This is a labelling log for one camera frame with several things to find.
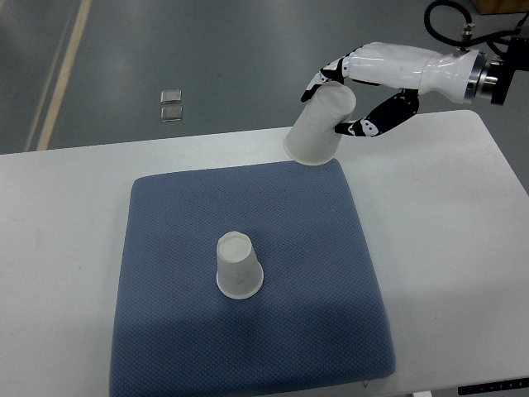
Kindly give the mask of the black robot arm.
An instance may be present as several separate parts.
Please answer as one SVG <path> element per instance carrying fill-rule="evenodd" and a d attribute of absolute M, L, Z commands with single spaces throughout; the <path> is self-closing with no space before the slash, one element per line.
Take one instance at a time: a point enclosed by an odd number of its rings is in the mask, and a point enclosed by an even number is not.
<path fill-rule="evenodd" d="M 528 71 L 528 37 L 512 36 L 505 44 L 505 51 L 498 48 L 498 44 L 502 43 L 500 40 L 488 42 L 495 57 L 488 63 L 481 89 L 481 93 L 496 105 L 504 104 L 514 74 L 517 71 Z"/>

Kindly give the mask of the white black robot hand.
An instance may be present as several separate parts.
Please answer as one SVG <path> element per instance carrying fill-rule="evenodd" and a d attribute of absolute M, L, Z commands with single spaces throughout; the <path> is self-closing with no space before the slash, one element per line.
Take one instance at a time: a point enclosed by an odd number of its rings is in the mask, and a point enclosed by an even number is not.
<path fill-rule="evenodd" d="M 301 101 L 306 102 L 324 83 L 346 79 L 398 90 L 366 117 L 341 122 L 334 131 L 347 136 L 380 136 L 415 116 L 419 97 L 438 92 L 453 103 L 491 99 L 498 83 L 486 54 L 458 50 L 454 54 L 412 46 L 374 42 L 363 45 L 321 68 L 309 82 Z"/>

